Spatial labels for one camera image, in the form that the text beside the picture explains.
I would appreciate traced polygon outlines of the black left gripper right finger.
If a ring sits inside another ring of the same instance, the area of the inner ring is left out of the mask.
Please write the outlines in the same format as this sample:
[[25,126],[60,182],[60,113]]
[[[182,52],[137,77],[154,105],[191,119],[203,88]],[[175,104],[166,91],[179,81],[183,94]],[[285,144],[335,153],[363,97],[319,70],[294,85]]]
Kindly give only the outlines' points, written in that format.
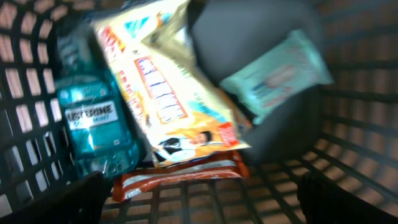
[[307,224],[397,224],[397,217],[310,172],[301,177],[297,198]]

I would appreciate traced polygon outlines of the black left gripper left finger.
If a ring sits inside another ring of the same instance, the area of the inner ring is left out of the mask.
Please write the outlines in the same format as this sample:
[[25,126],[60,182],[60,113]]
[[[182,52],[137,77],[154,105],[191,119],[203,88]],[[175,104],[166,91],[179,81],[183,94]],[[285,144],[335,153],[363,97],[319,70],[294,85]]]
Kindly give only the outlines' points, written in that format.
[[2,217],[1,224],[99,223],[105,200],[106,180],[96,171]]

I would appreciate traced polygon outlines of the teal Listerine mouthwash bottle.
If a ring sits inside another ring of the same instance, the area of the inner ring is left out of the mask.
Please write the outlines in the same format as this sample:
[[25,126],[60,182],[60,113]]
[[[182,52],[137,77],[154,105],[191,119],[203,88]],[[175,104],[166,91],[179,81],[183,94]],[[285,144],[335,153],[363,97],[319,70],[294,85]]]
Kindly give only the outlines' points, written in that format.
[[141,150],[93,28],[65,21],[57,29],[57,53],[62,72],[55,89],[78,175],[98,171],[112,179],[132,171]]

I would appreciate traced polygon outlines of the small orange snack packet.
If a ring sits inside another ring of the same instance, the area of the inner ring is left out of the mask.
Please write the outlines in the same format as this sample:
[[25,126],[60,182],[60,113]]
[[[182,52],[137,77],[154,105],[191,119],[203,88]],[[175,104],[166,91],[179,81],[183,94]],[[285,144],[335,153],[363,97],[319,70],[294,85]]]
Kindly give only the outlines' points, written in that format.
[[113,184],[113,200],[123,202],[160,184],[184,180],[245,179],[249,170],[238,151],[217,152],[204,159],[168,168],[138,169],[118,177]]

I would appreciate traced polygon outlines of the light green wet wipes pack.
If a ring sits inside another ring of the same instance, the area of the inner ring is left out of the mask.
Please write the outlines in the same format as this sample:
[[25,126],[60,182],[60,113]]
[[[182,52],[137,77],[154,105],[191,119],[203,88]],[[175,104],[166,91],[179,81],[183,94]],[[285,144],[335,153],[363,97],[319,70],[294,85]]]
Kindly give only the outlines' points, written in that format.
[[285,100],[315,85],[329,85],[333,79],[326,63],[303,30],[287,38],[264,55],[220,82],[236,95],[259,125]]

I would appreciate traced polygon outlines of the cream snack bag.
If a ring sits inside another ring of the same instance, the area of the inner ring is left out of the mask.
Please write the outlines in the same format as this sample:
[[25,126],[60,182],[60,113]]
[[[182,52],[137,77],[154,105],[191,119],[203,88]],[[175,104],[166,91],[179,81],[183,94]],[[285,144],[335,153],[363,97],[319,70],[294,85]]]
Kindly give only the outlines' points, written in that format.
[[248,148],[247,119],[196,66],[187,6],[152,1],[91,22],[157,167]]

